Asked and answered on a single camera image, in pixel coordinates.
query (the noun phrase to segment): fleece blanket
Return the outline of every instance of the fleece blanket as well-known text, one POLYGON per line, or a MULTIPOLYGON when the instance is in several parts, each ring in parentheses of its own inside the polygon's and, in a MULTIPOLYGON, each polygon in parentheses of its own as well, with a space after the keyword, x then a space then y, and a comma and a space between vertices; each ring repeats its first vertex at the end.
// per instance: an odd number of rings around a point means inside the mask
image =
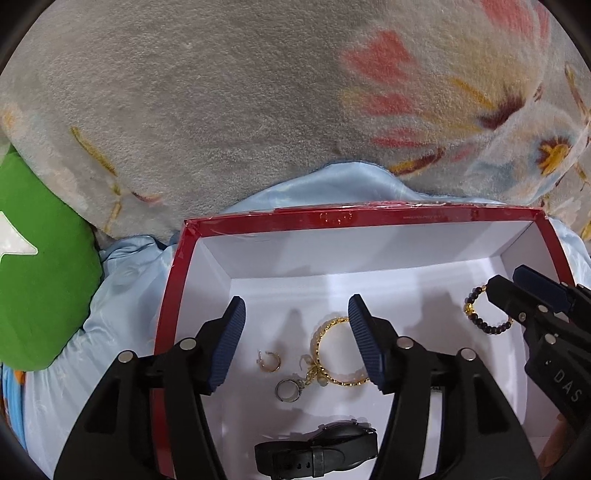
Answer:
POLYGON ((537 0, 56 0, 0 124, 114 237, 360 159, 591 239, 591 73, 537 0))

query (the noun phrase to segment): earring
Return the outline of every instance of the earring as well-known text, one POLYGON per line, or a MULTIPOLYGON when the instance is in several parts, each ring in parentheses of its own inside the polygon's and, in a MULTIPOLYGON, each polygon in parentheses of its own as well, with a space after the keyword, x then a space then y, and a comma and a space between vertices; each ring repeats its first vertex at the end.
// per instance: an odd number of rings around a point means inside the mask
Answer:
POLYGON ((262 359, 262 352, 259 350, 259 358, 256 361, 258 366, 260 367, 261 370, 263 370, 264 372, 267 373, 273 373, 276 372, 277 370, 279 370, 279 367, 281 366, 281 357, 279 355, 277 355, 275 352, 265 352, 267 355, 271 355, 276 361, 277 361, 277 366, 275 367, 268 367, 267 365, 265 365, 265 362, 262 359))

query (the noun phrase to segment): jewelry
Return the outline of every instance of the jewelry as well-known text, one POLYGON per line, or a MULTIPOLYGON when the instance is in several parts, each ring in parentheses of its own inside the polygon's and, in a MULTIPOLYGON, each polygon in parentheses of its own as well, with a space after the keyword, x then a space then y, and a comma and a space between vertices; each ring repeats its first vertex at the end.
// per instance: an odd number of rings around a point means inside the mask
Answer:
POLYGON ((478 316, 478 314, 474 310, 474 302, 483 291, 486 291, 486 285, 483 285, 482 287, 476 287, 474 288, 474 290, 472 290, 472 293, 468 295, 466 303, 464 304, 464 313, 474 325, 476 325, 480 330, 482 330, 484 333, 488 333, 489 335, 498 335, 506 330, 509 330, 509 328, 511 328, 511 325, 513 324, 513 319, 510 317, 502 325, 499 325, 498 327, 493 327, 491 325, 488 325, 488 323, 486 323, 478 316))
POLYGON ((301 397, 301 391, 304 390, 304 387, 305 386, 306 385, 304 385, 304 382, 302 382, 302 380, 294 380, 292 378, 284 378, 275 387, 275 396, 279 400, 281 400, 281 401, 284 401, 284 402, 287 402, 287 403, 292 403, 292 402, 295 402, 298 398, 301 397), (283 384, 286 384, 286 383, 294 384, 295 387, 296 387, 296 389, 297 389, 297 391, 293 395, 291 395, 289 397, 282 397, 279 394, 279 389, 281 388, 281 386, 283 384))
POLYGON ((261 370, 263 370, 264 372, 270 373, 272 374, 273 372, 276 372, 277 370, 279 370, 279 367, 281 366, 281 357, 279 355, 277 355, 275 352, 265 352, 267 355, 271 355, 275 360, 277 360, 277 366, 276 367, 268 367, 265 365, 265 362, 263 361, 263 359, 261 358, 262 352, 259 350, 259 358, 256 361, 258 366, 260 367, 261 370))
POLYGON ((337 380, 334 378, 330 372, 320 363, 320 342, 322 341, 322 337, 328 332, 333 326, 338 325, 339 323, 348 322, 348 317, 339 317, 332 319, 329 323, 324 325, 317 333, 314 338, 314 344, 312 349, 312 356, 304 355, 302 358, 308 364, 308 371, 306 372, 305 379, 294 379, 294 378, 284 378, 281 380, 277 386, 275 387, 275 396, 284 402, 295 402, 301 396, 302 390, 304 390, 308 385, 310 385, 314 379, 322 386, 325 387, 328 385, 329 382, 334 383, 335 385, 340 385, 341 387, 358 387, 359 385, 363 385, 364 383, 369 381, 368 377, 362 378, 361 380, 357 380, 354 382, 342 382, 341 380, 337 380), (297 391, 289 396, 289 397, 282 397, 279 393, 279 389, 283 384, 290 383, 295 385, 297 391))
POLYGON ((358 387, 359 385, 363 385, 364 383, 369 381, 368 377, 362 378, 361 380, 355 382, 341 382, 340 380, 335 379, 331 376, 329 371, 324 368, 322 363, 320 363, 320 342, 322 341, 322 337, 328 332, 333 326, 338 325, 339 323, 348 322, 349 317, 339 317, 332 319, 329 323, 327 323, 316 335, 316 340, 314 341, 314 348, 312 350, 312 361, 317 368, 317 371, 320 375, 325 377, 330 383, 334 383, 335 385, 340 385, 341 387, 358 387))

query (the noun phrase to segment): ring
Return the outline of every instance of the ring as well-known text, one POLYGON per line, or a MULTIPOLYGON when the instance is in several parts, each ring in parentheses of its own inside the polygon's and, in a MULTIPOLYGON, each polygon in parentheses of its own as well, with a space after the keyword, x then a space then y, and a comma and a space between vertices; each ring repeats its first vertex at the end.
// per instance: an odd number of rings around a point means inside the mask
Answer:
POLYGON ((284 401, 287 403, 292 403, 292 402, 295 402, 298 398, 300 398, 302 389, 303 388, 302 388, 301 382, 298 382, 297 380, 292 380, 291 378, 284 378, 275 387, 275 396, 278 398, 278 400, 281 400, 281 401, 284 401), (294 393, 291 397, 282 397, 281 395, 279 395, 279 388, 284 383, 293 383, 297 389, 297 392, 294 393))

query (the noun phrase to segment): metal screw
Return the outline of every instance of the metal screw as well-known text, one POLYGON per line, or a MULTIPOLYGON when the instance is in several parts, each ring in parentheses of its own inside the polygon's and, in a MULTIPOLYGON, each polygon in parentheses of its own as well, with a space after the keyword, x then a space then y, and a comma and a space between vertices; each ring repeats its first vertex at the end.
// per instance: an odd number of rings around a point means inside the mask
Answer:
POLYGON ((185 340, 181 340, 179 347, 181 350, 193 350, 195 345, 197 345, 197 342, 194 338, 185 338, 185 340))
POLYGON ((472 362, 472 360, 475 360, 477 357, 476 352, 471 348, 463 348, 460 355, 464 360, 468 360, 469 362, 472 362))
POLYGON ((408 350, 409 348, 412 348, 414 345, 413 339, 408 338, 408 337, 399 337, 398 340, 396 340, 396 345, 398 345, 400 348, 404 348, 405 350, 408 350))
POLYGON ((126 350, 125 352, 121 352, 117 357, 117 360, 122 364, 126 364, 127 362, 131 362, 134 359, 134 353, 130 350, 126 350))

